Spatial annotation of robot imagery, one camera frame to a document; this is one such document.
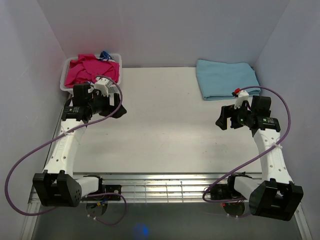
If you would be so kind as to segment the magenta trousers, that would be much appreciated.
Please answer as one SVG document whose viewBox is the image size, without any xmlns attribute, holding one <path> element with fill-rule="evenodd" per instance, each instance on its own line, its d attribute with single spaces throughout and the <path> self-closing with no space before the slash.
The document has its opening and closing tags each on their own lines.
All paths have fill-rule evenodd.
<svg viewBox="0 0 320 240">
<path fill-rule="evenodd" d="M 116 61 L 100 61 L 94 54 L 79 54 L 77 59 L 72 59 L 69 62 L 64 86 L 72 88 L 75 84 L 95 83 L 98 75 L 111 78 L 118 84 L 120 64 Z"/>
</svg>

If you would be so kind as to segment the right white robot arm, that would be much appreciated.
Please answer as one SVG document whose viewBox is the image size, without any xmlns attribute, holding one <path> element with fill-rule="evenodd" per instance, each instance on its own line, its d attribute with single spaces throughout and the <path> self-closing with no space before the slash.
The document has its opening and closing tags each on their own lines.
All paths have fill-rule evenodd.
<svg viewBox="0 0 320 240">
<path fill-rule="evenodd" d="M 271 117 L 271 98 L 254 96 L 249 102 L 245 90 L 233 94 L 234 105 L 221 108 L 216 125 L 227 129 L 227 120 L 232 129 L 248 127 L 258 148 L 262 170 L 262 182 L 257 184 L 245 173 L 233 173 L 227 179 L 226 194 L 232 198 L 244 197 L 249 202 L 249 211 L 254 216 L 291 220 L 304 192 L 301 186 L 295 185 L 288 173 L 284 161 L 280 124 Z"/>
</svg>

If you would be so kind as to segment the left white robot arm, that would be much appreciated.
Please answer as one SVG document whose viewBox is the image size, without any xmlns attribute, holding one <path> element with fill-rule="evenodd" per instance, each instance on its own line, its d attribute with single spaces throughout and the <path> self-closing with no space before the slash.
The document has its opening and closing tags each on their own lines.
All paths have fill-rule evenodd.
<svg viewBox="0 0 320 240">
<path fill-rule="evenodd" d="M 60 138 L 56 141 L 50 160 L 41 173 L 33 176 L 32 183 L 39 200 L 46 207 L 76 207 L 82 198 L 91 195 L 100 200 L 106 187 L 99 176 L 75 179 L 74 161 L 77 149 L 94 115 L 118 119 L 126 114 L 121 95 L 111 93 L 111 79 L 100 77 L 96 83 L 73 86 L 73 94 L 64 105 Z"/>
</svg>

